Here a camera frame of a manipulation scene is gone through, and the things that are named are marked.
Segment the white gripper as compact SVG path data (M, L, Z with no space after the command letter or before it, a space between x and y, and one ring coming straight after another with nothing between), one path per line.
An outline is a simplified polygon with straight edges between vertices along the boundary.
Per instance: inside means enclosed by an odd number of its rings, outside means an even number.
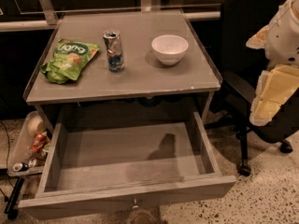
M250 49L264 49L272 63L299 64L299 0L287 0L277 14L247 42ZM289 65L262 71L249 121L264 126L299 88L299 68Z

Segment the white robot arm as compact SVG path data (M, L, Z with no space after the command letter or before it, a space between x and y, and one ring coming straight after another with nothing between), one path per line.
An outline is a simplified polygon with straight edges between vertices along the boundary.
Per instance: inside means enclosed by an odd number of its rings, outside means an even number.
M287 0L246 46L264 49L269 63L259 76L250 122L264 126L299 88L299 0Z

